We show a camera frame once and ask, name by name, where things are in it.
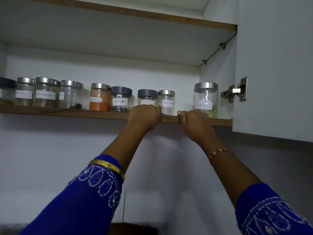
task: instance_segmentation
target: embroidered sleeve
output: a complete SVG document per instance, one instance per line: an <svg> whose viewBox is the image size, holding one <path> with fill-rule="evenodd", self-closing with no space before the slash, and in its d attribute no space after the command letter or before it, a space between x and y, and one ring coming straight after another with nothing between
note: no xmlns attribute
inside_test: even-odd
<svg viewBox="0 0 313 235"><path fill-rule="evenodd" d="M264 183L242 193L236 218L243 235L313 234L311 225Z"/></svg>
<svg viewBox="0 0 313 235"><path fill-rule="evenodd" d="M120 168L107 155L107 161ZM123 180L116 172L89 165L51 201L21 235L107 234L119 204Z"/></svg>

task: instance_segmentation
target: white paper label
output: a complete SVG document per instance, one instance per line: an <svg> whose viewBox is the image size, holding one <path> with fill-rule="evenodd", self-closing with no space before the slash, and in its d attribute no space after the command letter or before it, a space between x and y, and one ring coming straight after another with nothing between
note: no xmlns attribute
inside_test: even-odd
<svg viewBox="0 0 313 235"><path fill-rule="evenodd" d="M127 106L128 99L127 98L114 98L112 105L114 106Z"/></svg>
<svg viewBox="0 0 313 235"><path fill-rule="evenodd" d="M31 90L16 90L15 98L32 99L33 92Z"/></svg>
<svg viewBox="0 0 313 235"><path fill-rule="evenodd" d="M195 110L200 109L200 110L212 110L213 103L212 101L208 100L201 100L197 101L194 105Z"/></svg>
<svg viewBox="0 0 313 235"><path fill-rule="evenodd" d="M142 105L154 105L155 101L153 100L141 100Z"/></svg>
<svg viewBox="0 0 313 235"><path fill-rule="evenodd" d="M174 101L172 100L162 100L163 107L174 107Z"/></svg>
<svg viewBox="0 0 313 235"><path fill-rule="evenodd" d="M55 100L55 92L47 90L36 90L36 98Z"/></svg>
<svg viewBox="0 0 313 235"><path fill-rule="evenodd" d="M100 98L100 97L90 97L90 102L102 103L102 98Z"/></svg>
<svg viewBox="0 0 313 235"><path fill-rule="evenodd" d="M60 91L59 100L64 100L64 91Z"/></svg>

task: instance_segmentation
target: gray lid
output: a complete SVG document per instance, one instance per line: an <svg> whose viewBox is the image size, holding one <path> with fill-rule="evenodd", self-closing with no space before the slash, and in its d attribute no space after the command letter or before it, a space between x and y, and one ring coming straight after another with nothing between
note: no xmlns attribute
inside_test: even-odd
<svg viewBox="0 0 313 235"><path fill-rule="evenodd" d="M131 96L133 94L133 90L123 86L113 86L111 88L111 94L124 94Z"/></svg>
<svg viewBox="0 0 313 235"><path fill-rule="evenodd" d="M140 96L148 96L148 97L157 98L157 91L149 90L149 89L140 89L138 90L138 97Z"/></svg>
<svg viewBox="0 0 313 235"><path fill-rule="evenodd" d="M28 77L18 77L18 82L20 83L35 83L35 79L28 78Z"/></svg>
<svg viewBox="0 0 313 235"><path fill-rule="evenodd" d="M57 85L60 86L60 82L52 79L52 78L47 78L47 77L36 77L36 83L48 83L48 84L53 84L53 85Z"/></svg>
<svg viewBox="0 0 313 235"><path fill-rule="evenodd" d="M107 84L102 84L102 83L92 83L91 88L101 88L101 89L111 90L111 86Z"/></svg>
<svg viewBox="0 0 313 235"><path fill-rule="evenodd" d="M200 82L194 85L194 91L200 89L214 89L218 90L218 84L214 82Z"/></svg>
<svg viewBox="0 0 313 235"><path fill-rule="evenodd" d="M175 92L173 90L159 90L158 95L170 95L170 97L175 96Z"/></svg>
<svg viewBox="0 0 313 235"><path fill-rule="evenodd" d="M61 86L75 86L81 89L84 88L84 84L77 82L77 81L71 81L71 80L62 80Z"/></svg>
<svg viewBox="0 0 313 235"><path fill-rule="evenodd" d="M5 86L7 88L15 88L16 81L8 79L5 77L0 77L0 86Z"/></svg>

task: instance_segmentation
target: left hand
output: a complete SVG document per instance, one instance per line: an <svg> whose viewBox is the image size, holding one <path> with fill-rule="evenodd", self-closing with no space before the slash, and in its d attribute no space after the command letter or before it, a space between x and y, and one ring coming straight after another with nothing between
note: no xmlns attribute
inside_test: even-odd
<svg viewBox="0 0 313 235"><path fill-rule="evenodd" d="M147 132L153 130L161 121L161 106L134 106L129 111L128 124L142 126Z"/></svg>

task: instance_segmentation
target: glass jar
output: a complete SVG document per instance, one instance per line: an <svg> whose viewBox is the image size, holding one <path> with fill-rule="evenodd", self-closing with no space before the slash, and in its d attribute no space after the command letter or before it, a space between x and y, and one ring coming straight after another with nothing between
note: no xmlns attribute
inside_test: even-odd
<svg viewBox="0 0 313 235"><path fill-rule="evenodd" d="M18 77L14 104L17 106L32 106L35 79Z"/></svg>
<svg viewBox="0 0 313 235"><path fill-rule="evenodd" d="M193 110L207 113L217 118L218 85L214 82L200 82L194 85Z"/></svg>
<svg viewBox="0 0 313 235"><path fill-rule="evenodd" d="M149 89L138 90L138 105L156 105L157 101L157 91Z"/></svg>
<svg viewBox="0 0 313 235"><path fill-rule="evenodd" d="M33 106L57 108L60 82L47 77L36 77Z"/></svg>
<svg viewBox="0 0 313 235"><path fill-rule="evenodd" d="M16 81L0 77L0 105L14 105Z"/></svg>
<svg viewBox="0 0 313 235"><path fill-rule="evenodd" d="M126 112L131 108L131 96L133 90L122 86L113 86L111 88L112 106L113 112Z"/></svg>
<svg viewBox="0 0 313 235"><path fill-rule="evenodd" d="M90 90L89 110L110 111L111 86L93 83Z"/></svg>
<svg viewBox="0 0 313 235"><path fill-rule="evenodd" d="M162 114L174 115L175 92L173 90L159 90L157 99L158 99L158 105L162 106Z"/></svg>
<svg viewBox="0 0 313 235"><path fill-rule="evenodd" d="M59 93L60 109L82 109L84 85L80 82L62 80Z"/></svg>

